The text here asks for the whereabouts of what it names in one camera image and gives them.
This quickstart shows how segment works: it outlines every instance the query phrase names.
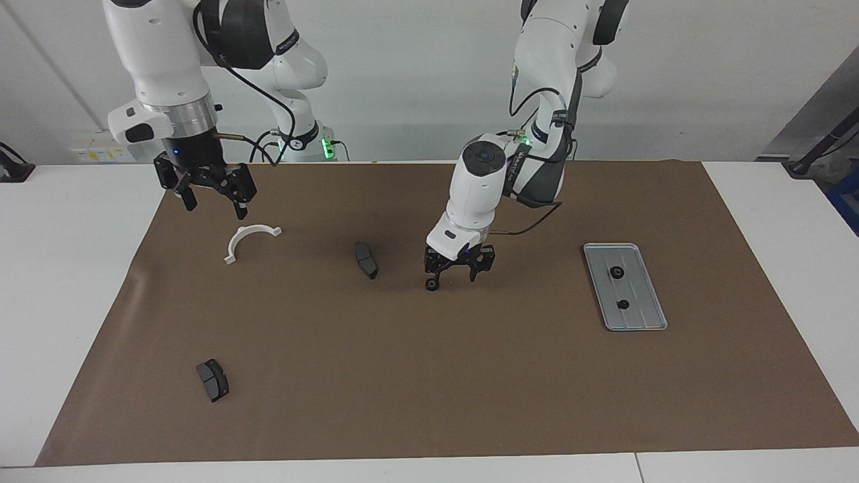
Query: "metal tray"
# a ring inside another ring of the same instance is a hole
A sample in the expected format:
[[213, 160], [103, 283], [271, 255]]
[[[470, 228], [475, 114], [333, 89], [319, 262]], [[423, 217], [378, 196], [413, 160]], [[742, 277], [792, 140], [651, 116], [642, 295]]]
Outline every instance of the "metal tray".
[[668, 328], [638, 246], [589, 243], [584, 252], [609, 330], [636, 332]]

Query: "white plastic clip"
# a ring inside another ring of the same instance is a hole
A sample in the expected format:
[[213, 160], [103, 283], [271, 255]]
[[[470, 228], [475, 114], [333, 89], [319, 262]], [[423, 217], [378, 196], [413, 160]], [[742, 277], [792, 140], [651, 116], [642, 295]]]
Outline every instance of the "white plastic clip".
[[254, 226], [243, 226], [239, 228], [238, 231], [233, 235], [233, 239], [229, 241], [227, 258], [223, 259], [223, 261], [227, 262], [227, 265], [233, 265], [235, 263], [235, 248], [239, 245], [239, 242], [242, 241], [246, 236], [251, 235], [253, 233], [268, 233], [271, 236], [280, 236], [283, 233], [283, 230], [280, 227], [272, 228], [263, 224], [255, 224]]

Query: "green led light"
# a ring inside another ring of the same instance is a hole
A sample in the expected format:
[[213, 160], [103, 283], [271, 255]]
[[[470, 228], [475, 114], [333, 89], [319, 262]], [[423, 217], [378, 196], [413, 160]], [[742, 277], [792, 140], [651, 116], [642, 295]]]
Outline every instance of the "green led light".
[[334, 151], [334, 147], [331, 146], [331, 143], [325, 138], [322, 138], [322, 149], [325, 151], [325, 159], [332, 159], [337, 155]]

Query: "blue object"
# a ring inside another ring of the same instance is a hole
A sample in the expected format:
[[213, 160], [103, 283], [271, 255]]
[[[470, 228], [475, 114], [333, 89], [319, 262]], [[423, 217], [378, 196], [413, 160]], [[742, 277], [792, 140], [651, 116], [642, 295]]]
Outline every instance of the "blue object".
[[859, 235], [859, 169], [826, 194], [844, 221]]

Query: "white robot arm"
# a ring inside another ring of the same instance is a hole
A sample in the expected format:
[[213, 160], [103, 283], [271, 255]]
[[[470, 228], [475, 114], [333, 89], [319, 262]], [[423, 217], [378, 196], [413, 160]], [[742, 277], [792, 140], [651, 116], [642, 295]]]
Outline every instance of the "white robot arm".
[[462, 151], [450, 187], [450, 200], [427, 237], [425, 270], [438, 290], [439, 277], [451, 266], [479, 272], [491, 269], [495, 251], [484, 243], [502, 196], [531, 208], [559, 206], [555, 201], [572, 152], [579, 100], [600, 98], [611, 90], [617, 70], [603, 56], [623, 28], [628, 0], [524, 0], [525, 22], [515, 50], [513, 86], [520, 76], [539, 94], [540, 106], [522, 132], [484, 134]]
[[282, 158], [312, 160], [324, 152], [323, 128], [297, 90], [322, 85], [327, 66], [295, 30], [285, 2], [102, 0], [102, 6], [137, 97], [110, 113], [111, 132], [121, 144], [163, 140], [166, 151], [155, 159], [159, 180], [189, 211], [197, 205], [191, 186], [226, 196], [239, 219], [256, 195], [247, 166], [223, 160], [218, 109], [201, 70], [213, 59], [201, 57], [201, 43], [216, 64], [239, 78], [238, 72], [252, 76], [256, 82], [248, 85], [259, 83], [255, 88], [277, 106], [287, 148]]

